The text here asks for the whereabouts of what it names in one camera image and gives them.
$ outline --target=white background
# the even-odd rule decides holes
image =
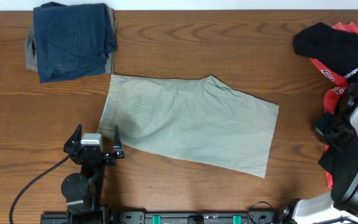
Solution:
[[[31,11],[52,0],[0,0],[0,11]],[[54,0],[106,3],[115,10],[358,9],[358,0]]]

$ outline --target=gray folded cloth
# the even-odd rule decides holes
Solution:
[[[108,8],[108,13],[112,25],[112,30],[115,35],[117,31],[117,21],[114,20],[114,14],[111,8]],[[25,68],[27,70],[38,72],[33,24],[31,25],[31,29],[28,31],[27,36],[25,37],[24,50],[25,50]],[[105,73],[107,74],[112,74],[114,72],[114,56],[115,56],[115,51],[108,54],[108,58],[106,60],[106,66],[104,69]]]
[[[217,78],[178,80],[111,75],[98,128],[123,144],[174,159],[265,177],[278,105]]]

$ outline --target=wooden table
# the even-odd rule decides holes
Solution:
[[[319,21],[355,21],[358,11],[117,11],[116,73],[199,79],[214,75],[234,89],[280,105],[265,179],[126,147],[108,167],[103,202],[117,210],[246,210],[265,200],[282,207],[328,191],[317,164],[322,155],[311,125],[334,85],[291,40]],[[76,128],[93,133],[109,90],[109,75],[39,83],[25,70],[24,38],[32,12],[0,12],[0,223],[34,177],[63,159]],[[39,223],[41,213],[64,211],[64,177],[72,161],[34,184],[19,200],[16,223]]]

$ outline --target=red cloth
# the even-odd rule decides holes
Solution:
[[[348,32],[355,32],[358,34],[358,27],[353,22],[351,22],[348,25],[343,25],[341,22],[338,22],[337,24],[335,24],[333,26],[333,28],[336,30],[344,30],[344,31],[348,31]],[[319,60],[317,60],[315,58],[311,58],[310,60],[314,63],[314,65],[318,68],[318,70],[320,70],[320,72],[323,75],[325,75],[325,77],[330,79],[337,86],[339,86],[339,87],[347,86],[347,81],[344,77],[331,71],[331,69],[329,69],[327,66],[323,65]]]
[[[358,27],[351,22],[348,25],[343,25],[341,22],[338,22],[333,26],[337,30],[345,30],[348,32],[355,32],[358,34]],[[331,114],[335,113],[336,106],[341,99],[341,95],[344,93],[344,90],[347,87],[347,81],[344,77],[338,75],[337,73],[331,71],[327,66],[323,65],[319,60],[315,58],[310,59],[314,65],[320,70],[320,72],[325,75],[328,79],[334,82],[337,87],[330,89],[324,95],[324,113],[330,112]],[[333,188],[333,176],[326,171],[326,180],[328,188]]]

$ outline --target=navy blue folded cloth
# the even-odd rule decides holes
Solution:
[[[43,4],[34,8],[34,32],[41,83],[102,74],[116,48],[104,4]]]

